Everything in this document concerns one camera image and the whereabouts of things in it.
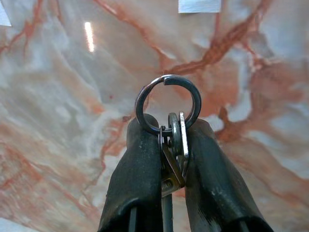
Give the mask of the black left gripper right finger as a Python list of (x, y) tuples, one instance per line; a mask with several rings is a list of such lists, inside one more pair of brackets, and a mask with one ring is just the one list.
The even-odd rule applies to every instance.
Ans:
[(244, 179), (198, 119), (187, 131), (185, 199), (193, 232), (271, 232)]

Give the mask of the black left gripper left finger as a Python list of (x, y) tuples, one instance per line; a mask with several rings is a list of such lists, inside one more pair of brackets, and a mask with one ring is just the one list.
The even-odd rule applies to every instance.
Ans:
[(161, 158), (158, 139), (136, 118), (126, 134), (127, 149), (111, 175), (98, 231), (162, 231)]

